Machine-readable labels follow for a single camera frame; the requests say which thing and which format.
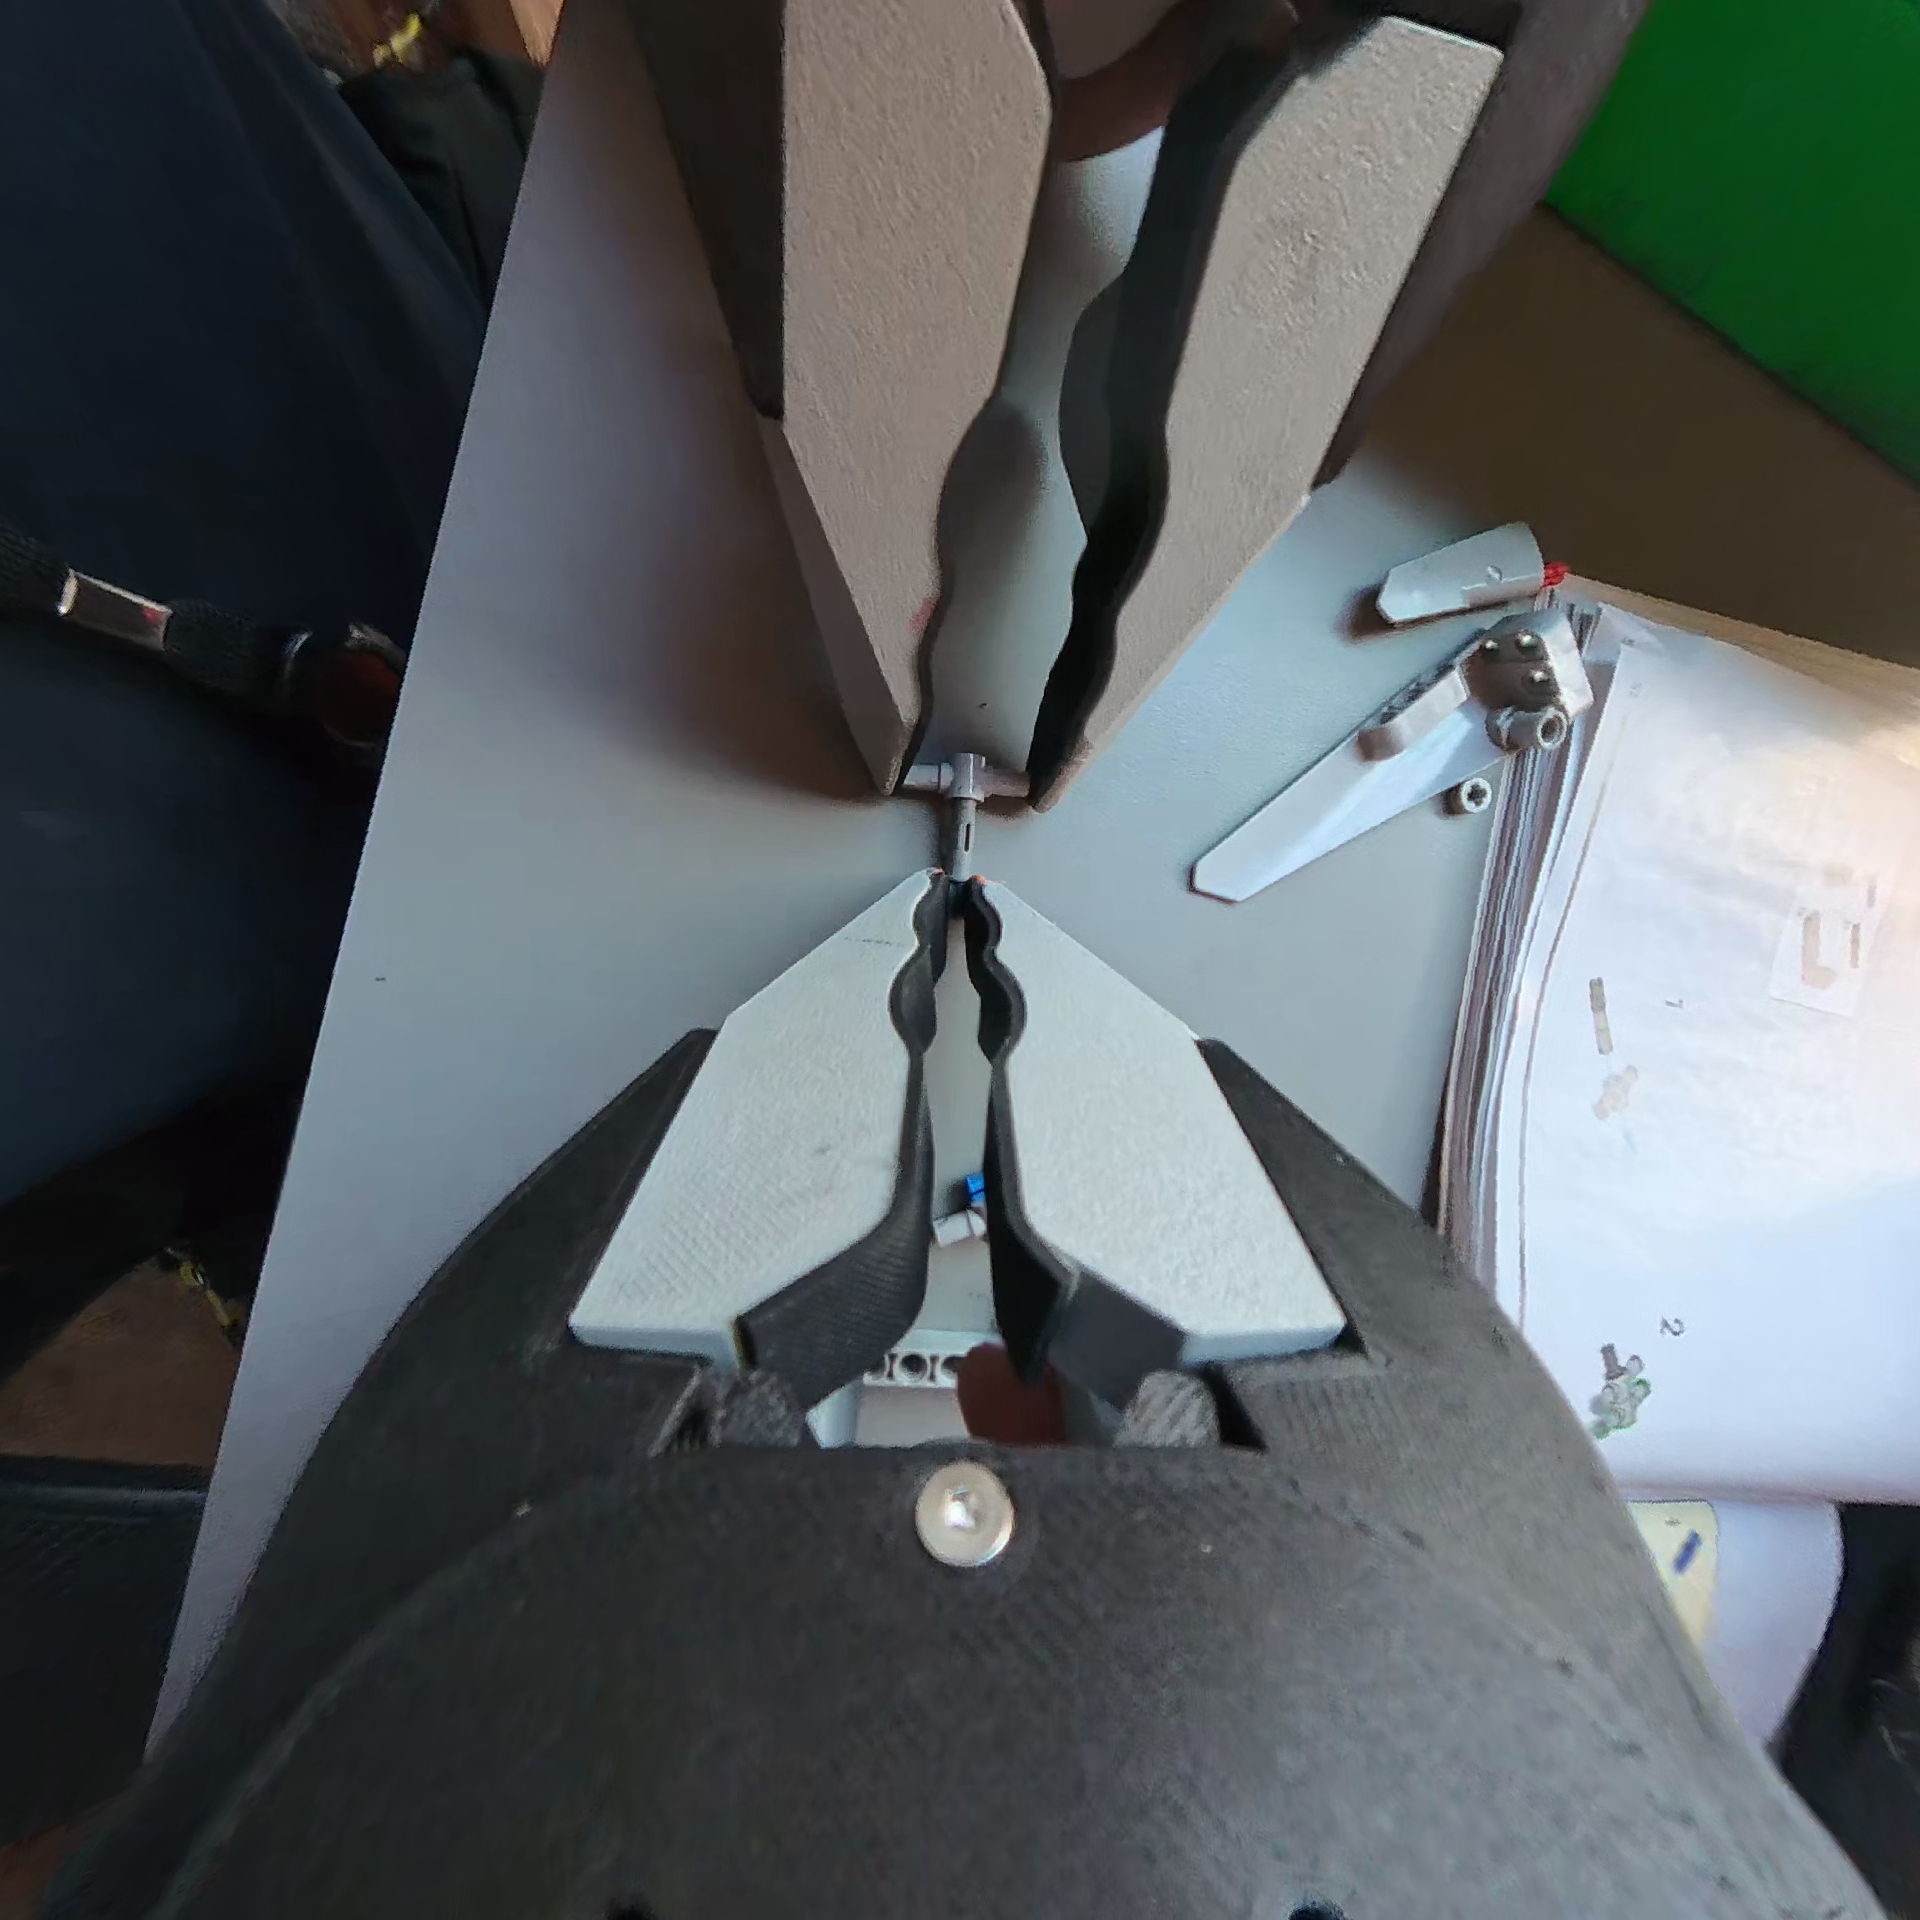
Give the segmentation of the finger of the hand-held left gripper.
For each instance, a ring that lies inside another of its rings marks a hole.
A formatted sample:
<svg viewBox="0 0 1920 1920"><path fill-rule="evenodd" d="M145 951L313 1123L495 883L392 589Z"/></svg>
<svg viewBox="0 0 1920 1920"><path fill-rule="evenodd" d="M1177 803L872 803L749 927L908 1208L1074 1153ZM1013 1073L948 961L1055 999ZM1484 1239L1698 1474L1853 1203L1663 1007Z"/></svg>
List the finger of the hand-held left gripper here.
<svg viewBox="0 0 1920 1920"><path fill-rule="evenodd" d="M1217 4L1111 319L1032 752L1059 804L1303 511L1505 51L1456 4Z"/></svg>
<svg viewBox="0 0 1920 1920"><path fill-rule="evenodd" d="M1050 156L1009 2L639 2L839 706L874 786L929 723L939 514L991 405Z"/></svg>

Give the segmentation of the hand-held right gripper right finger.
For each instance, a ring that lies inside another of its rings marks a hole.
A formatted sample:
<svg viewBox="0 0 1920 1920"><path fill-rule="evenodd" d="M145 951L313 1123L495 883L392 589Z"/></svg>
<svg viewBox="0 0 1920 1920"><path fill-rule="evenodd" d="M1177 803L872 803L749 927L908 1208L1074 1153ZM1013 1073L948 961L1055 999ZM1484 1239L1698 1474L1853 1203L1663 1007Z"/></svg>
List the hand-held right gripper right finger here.
<svg viewBox="0 0 1920 1920"><path fill-rule="evenodd" d="M1002 1344L1113 1408L1152 1375L1320 1354L1346 1315L1197 1036L1010 887L972 881Z"/></svg>

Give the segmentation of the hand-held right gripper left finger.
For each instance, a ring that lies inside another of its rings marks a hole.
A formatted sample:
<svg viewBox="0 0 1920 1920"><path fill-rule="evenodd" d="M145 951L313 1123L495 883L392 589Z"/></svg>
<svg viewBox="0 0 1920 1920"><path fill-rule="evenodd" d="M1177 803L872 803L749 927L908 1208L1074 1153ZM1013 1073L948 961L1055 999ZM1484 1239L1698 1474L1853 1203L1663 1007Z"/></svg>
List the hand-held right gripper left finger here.
<svg viewBox="0 0 1920 1920"><path fill-rule="evenodd" d="M948 877L921 871L722 1021L570 1331L779 1376L805 1408L913 1329L931 1260L925 1057Z"/></svg>

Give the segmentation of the grey lego beam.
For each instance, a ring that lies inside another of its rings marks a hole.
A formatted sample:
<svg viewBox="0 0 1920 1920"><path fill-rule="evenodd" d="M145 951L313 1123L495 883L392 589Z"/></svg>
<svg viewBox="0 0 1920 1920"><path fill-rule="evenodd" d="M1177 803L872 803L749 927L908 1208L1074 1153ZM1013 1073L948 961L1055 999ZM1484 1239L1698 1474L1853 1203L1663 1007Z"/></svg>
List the grey lego beam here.
<svg viewBox="0 0 1920 1920"><path fill-rule="evenodd" d="M877 1367L808 1413L824 1449L923 1449L970 1437L957 1403L957 1336L925 1336L892 1349Z"/></svg>

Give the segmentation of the small grey lego panel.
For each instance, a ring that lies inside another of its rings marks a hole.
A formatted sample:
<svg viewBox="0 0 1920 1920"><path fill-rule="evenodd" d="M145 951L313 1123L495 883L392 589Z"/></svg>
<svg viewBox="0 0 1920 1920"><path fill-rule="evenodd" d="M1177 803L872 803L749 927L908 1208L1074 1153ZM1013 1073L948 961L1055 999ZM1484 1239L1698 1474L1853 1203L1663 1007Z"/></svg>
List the small grey lego panel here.
<svg viewBox="0 0 1920 1920"><path fill-rule="evenodd" d="M1377 589L1377 611L1381 621L1403 628L1535 601L1565 577L1569 568L1545 559L1528 523L1508 521L1392 568Z"/></svg>

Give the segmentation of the grey lego blade assembly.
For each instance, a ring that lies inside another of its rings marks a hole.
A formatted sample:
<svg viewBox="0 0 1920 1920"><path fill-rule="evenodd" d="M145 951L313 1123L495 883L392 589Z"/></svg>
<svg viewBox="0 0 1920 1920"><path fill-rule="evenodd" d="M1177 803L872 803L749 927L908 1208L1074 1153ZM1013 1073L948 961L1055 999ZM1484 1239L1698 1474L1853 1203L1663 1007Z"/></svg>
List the grey lego blade assembly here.
<svg viewBox="0 0 1920 1920"><path fill-rule="evenodd" d="M1593 704L1578 621L1548 604L1505 615L1405 684L1349 738L1191 866L1191 890L1241 903L1513 757L1557 752Z"/></svg>

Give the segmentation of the lego instruction booklet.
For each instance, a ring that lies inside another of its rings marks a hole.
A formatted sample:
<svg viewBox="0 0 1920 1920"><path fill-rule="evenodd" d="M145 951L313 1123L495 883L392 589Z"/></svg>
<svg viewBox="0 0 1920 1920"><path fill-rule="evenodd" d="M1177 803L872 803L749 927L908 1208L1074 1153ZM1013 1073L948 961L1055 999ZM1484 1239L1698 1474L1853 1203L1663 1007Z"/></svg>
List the lego instruction booklet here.
<svg viewBox="0 0 1920 1920"><path fill-rule="evenodd" d="M1915 1505L1915 672L1552 599L1593 706L1495 807L1437 1215L1767 1745L1840 1506Z"/></svg>

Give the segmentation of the green board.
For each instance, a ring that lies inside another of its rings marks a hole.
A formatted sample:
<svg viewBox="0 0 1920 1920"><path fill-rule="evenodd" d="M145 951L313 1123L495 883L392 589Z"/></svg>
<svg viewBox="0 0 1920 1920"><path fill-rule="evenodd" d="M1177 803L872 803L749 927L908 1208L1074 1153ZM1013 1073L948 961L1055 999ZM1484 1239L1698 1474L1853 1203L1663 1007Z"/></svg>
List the green board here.
<svg viewBox="0 0 1920 1920"><path fill-rule="evenodd" d="M1917 4L1657 2L1549 205L1917 475Z"/></svg>

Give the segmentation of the person's dark clothing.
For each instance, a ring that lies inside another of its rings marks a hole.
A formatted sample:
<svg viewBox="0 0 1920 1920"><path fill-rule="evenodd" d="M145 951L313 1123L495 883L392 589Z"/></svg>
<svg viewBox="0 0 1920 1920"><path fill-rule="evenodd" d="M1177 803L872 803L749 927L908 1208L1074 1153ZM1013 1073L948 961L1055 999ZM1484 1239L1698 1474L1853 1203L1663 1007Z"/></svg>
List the person's dark clothing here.
<svg viewBox="0 0 1920 1920"><path fill-rule="evenodd" d="M490 303L272 4L5 4L5 1375L264 1218Z"/></svg>

